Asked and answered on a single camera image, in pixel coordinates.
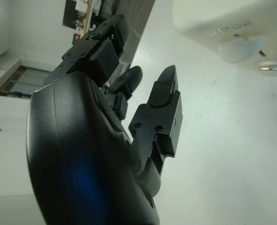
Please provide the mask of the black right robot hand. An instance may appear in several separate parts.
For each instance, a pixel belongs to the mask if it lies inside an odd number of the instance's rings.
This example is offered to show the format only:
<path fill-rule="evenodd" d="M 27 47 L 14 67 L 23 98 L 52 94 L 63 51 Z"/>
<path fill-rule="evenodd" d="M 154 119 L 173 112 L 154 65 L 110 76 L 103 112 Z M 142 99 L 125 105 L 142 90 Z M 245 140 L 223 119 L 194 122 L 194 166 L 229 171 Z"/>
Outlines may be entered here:
<path fill-rule="evenodd" d="M 87 32 L 32 94 L 26 126 L 29 174 L 48 225 L 158 225 L 154 196 L 177 150 L 183 115 L 175 66 L 154 82 L 125 130 L 135 66 L 106 82 L 129 28 L 116 14 Z"/>

